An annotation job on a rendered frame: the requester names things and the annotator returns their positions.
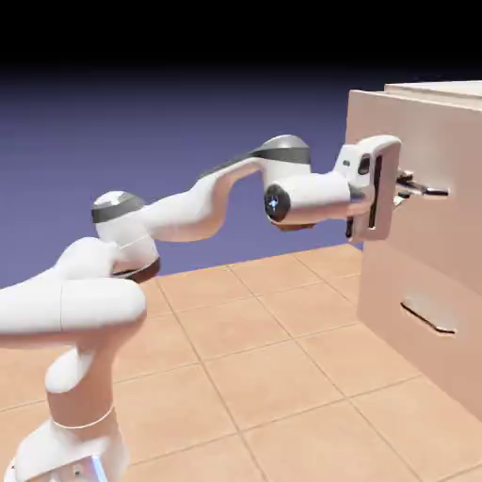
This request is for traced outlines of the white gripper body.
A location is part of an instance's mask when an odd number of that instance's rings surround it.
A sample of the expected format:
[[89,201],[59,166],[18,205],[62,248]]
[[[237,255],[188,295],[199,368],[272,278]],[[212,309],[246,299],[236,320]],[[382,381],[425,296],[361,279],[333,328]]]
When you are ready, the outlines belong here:
[[350,208],[345,234],[350,242],[384,240],[392,224],[401,141],[378,135],[361,139],[355,147],[359,158],[348,182]]

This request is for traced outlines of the light wood drawer front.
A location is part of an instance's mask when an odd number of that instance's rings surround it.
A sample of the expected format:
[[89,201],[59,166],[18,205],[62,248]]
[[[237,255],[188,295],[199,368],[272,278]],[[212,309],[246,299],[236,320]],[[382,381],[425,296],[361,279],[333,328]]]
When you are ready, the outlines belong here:
[[401,139],[400,166],[416,182],[450,190],[404,201],[388,244],[482,294],[482,111],[351,91],[346,141],[378,134]]
[[[439,334],[406,312],[415,293],[449,305],[455,335]],[[482,420],[482,295],[385,243],[363,249],[358,317],[466,410]]]

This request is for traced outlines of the light wood cabinet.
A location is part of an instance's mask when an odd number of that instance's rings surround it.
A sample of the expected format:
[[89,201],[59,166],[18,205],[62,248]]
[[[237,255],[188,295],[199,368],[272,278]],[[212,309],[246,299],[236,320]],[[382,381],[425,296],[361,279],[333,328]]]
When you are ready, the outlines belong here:
[[482,419],[482,81],[349,95],[345,138],[401,139],[400,166],[445,198],[413,196],[363,249],[360,320]]

